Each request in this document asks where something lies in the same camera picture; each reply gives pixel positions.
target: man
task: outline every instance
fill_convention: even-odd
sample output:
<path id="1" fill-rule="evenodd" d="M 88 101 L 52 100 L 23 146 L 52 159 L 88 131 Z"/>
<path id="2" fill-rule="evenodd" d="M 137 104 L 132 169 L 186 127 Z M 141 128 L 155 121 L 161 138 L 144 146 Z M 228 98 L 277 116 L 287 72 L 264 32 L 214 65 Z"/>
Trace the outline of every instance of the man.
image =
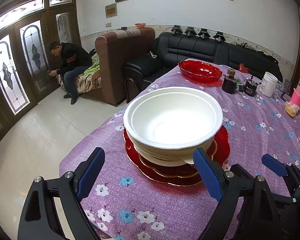
<path id="1" fill-rule="evenodd" d="M 71 98 L 71 105 L 74 105 L 78 100 L 77 86 L 74 79 L 91 67 L 92 59 L 84 48 L 73 43 L 60 44 L 54 41 L 49 49 L 54 56 L 59 56 L 63 60 L 60 69 L 52 70 L 49 75 L 51 77 L 61 76 L 67 91 L 63 98 Z"/>

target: white wall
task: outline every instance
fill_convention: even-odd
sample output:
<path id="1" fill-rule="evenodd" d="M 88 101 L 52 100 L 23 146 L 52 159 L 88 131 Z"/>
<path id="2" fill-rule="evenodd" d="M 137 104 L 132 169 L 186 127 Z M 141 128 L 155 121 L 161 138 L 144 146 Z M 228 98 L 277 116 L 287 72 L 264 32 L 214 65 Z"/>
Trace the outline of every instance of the white wall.
<path id="1" fill-rule="evenodd" d="M 106 19 L 105 6 L 114 2 L 82 0 L 80 35 L 105 30 L 108 22 L 112 28 L 138 22 L 205 27 L 253 41 L 296 63 L 299 16 L 294 0 L 126 0 L 117 4 L 118 16 Z"/>

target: white floor tile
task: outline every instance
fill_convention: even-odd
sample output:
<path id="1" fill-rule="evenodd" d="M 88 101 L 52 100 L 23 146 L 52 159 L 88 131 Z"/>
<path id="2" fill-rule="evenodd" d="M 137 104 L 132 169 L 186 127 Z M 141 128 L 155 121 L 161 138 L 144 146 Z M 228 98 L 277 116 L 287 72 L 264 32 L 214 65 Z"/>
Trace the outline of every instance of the white floor tile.
<path id="1" fill-rule="evenodd" d="M 79 97 L 71 106 L 57 89 L 22 117 L 0 142 L 0 225 L 17 240 L 28 190 L 36 176 L 59 177 L 67 154 L 107 118 L 125 106 L 110 106 Z M 74 239 L 59 198 L 55 203 L 64 232 Z"/>

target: metal screw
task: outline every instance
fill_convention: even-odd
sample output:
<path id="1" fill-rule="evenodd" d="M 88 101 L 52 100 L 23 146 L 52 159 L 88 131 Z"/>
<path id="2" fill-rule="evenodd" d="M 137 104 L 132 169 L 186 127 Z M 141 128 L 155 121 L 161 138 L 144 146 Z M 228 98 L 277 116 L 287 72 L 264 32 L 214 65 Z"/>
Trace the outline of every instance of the metal screw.
<path id="1" fill-rule="evenodd" d="M 39 182 L 39 181 L 41 181 L 41 179 L 42 179 L 42 177 L 38 176 L 38 177 L 34 178 L 34 182 Z"/>
<path id="2" fill-rule="evenodd" d="M 71 178 L 73 176 L 73 172 L 72 171 L 67 171 L 66 173 L 65 173 L 65 177 L 66 178 Z"/>
<path id="3" fill-rule="evenodd" d="M 234 176 L 234 173 L 232 171 L 226 171 L 226 176 L 228 178 L 232 178 Z"/>
<path id="4" fill-rule="evenodd" d="M 258 175 L 258 176 L 257 176 L 257 179 L 258 179 L 259 181 L 265 181 L 265 177 L 262 176 L 262 175 Z"/>

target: black jacket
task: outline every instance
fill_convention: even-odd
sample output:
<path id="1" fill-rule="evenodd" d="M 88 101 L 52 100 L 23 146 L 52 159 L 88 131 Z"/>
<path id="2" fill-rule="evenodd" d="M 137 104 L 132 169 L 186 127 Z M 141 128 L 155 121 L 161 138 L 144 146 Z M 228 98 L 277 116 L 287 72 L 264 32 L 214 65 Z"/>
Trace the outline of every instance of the black jacket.
<path id="1" fill-rule="evenodd" d="M 57 70 L 58 74 L 64 74 L 79 66 L 90 67 L 92 65 L 92 59 L 84 48 L 73 43 L 61 43 L 61 45 L 60 57 L 63 60 L 63 64 Z"/>

